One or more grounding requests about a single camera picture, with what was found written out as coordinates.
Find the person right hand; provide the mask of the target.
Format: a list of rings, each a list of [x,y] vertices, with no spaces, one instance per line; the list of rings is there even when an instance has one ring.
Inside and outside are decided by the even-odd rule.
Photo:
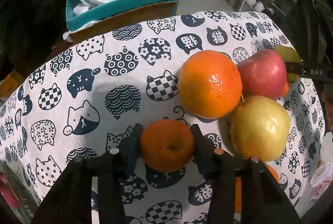
[[[327,119],[327,128],[329,131],[333,129],[333,104],[328,100],[326,91],[322,93],[322,100],[324,103],[324,109],[326,111],[326,119]]]

